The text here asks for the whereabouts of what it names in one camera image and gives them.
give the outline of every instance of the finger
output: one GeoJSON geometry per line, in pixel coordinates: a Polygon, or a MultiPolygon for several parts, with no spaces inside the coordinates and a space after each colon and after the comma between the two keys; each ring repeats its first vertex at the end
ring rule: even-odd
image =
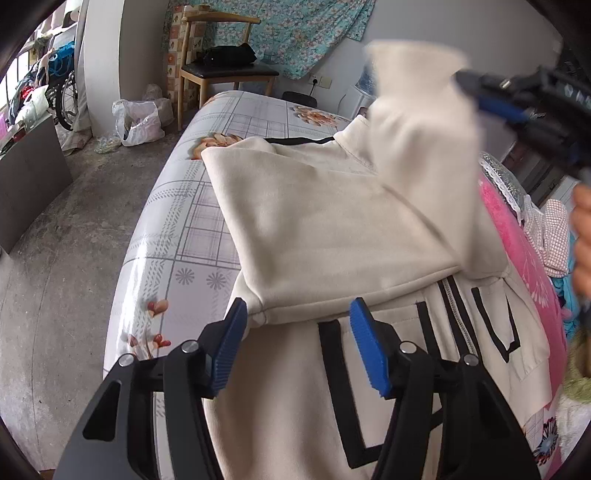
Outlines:
{"type": "Polygon", "coordinates": [[[574,244],[574,258],[578,266],[591,272],[591,242],[579,237],[574,244]]]}
{"type": "Polygon", "coordinates": [[[581,207],[575,207],[570,214],[573,229],[591,244],[591,212],[581,207]]]}
{"type": "Polygon", "coordinates": [[[573,271],[573,288],[577,294],[591,299],[591,272],[584,267],[575,266],[573,271]]]}
{"type": "Polygon", "coordinates": [[[573,201],[576,206],[591,210],[591,188],[583,183],[577,184],[573,189],[573,201]]]}

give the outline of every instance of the chair leg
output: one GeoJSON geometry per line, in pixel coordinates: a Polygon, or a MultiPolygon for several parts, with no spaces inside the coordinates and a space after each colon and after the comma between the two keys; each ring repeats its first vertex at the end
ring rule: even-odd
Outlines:
{"type": "Polygon", "coordinates": [[[178,131],[183,129],[183,92],[184,92],[184,77],[179,78],[178,83],[178,104],[177,104],[177,121],[178,131]]]}
{"type": "Polygon", "coordinates": [[[265,96],[270,97],[273,92],[273,81],[275,77],[271,77],[267,82],[267,88],[265,89],[265,96]]]}
{"type": "Polygon", "coordinates": [[[209,82],[206,82],[204,80],[199,85],[199,109],[200,110],[203,107],[203,105],[205,105],[205,102],[207,101],[207,87],[208,87],[208,84],[209,84],[209,82]]]}

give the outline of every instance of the beige sweatshirt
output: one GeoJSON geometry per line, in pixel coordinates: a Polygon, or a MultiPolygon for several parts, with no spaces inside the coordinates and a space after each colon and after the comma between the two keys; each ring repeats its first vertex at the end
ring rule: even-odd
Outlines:
{"type": "MultiPolygon", "coordinates": [[[[392,401],[371,390],[351,335],[357,296],[422,348],[416,304],[425,302],[442,357],[458,360],[442,293],[454,275],[448,300],[466,309],[470,351],[477,345],[519,422],[551,398],[544,331],[478,196],[475,109],[452,79],[465,58],[423,43],[369,52],[379,89],[369,121],[358,117],[323,145],[248,138],[203,151],[242,266],[232,297],[246,301],[251,327],[227,389],[206,404],[227,480],[371,477],[373,464],[347,464],[317,325],[339,319],[365,445],[382,443],[392,401]],[[510,354],[509,318],[520,342],[510,354]]],[[[440,427],[425,478],[439,443],[440,427]]]]}

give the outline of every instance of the floral curtain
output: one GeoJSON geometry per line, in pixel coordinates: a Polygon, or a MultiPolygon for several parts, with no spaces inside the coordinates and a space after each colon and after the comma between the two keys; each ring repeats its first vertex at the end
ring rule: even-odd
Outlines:
{"type": "MultiPolygon", "coordinates": [[[[249,40],[257,58],[297,80],[344,37],[361,40],[375,0],[169,0],[164,45],[173,8],[202,3],[215,11],[260,18],[262,22],[252,26],[249,40]]],[[[213,41],[215,45],[237,45],[244,28],[238,23],[216,24],[213,41]]]]}

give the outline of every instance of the patterned cardboard box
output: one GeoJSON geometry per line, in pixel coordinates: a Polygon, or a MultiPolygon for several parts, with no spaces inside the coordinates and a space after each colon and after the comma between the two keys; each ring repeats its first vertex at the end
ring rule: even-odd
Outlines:
{"type": "MultiPolygon", "coordinates": [[[[173,10],[173,21],[170,27],[170,38],[168,40],[168,53],[166,57],[166,76],[167,76],[167,90],[168,98],[173,103],[173,110],[176,115],[177,100],[178,100],[178,86],[179,72],[181,65],[181,50],[183,48],[183,37],[187,28],[187,24],[182,24],[184,12],[207,12],[209,5],[177,5],[173,10]]],[[[187,63],[195,60],[197,52],[202,50],[203,37],[205,35],[205,22],[194,22],[191,24],[189,31],[189,47],[187,49],[187,63]]],[[[185,81],[184,95],[183,95],[183,111],[194,108],[197,104],[197,85],[192,82],[185,81]]]]}

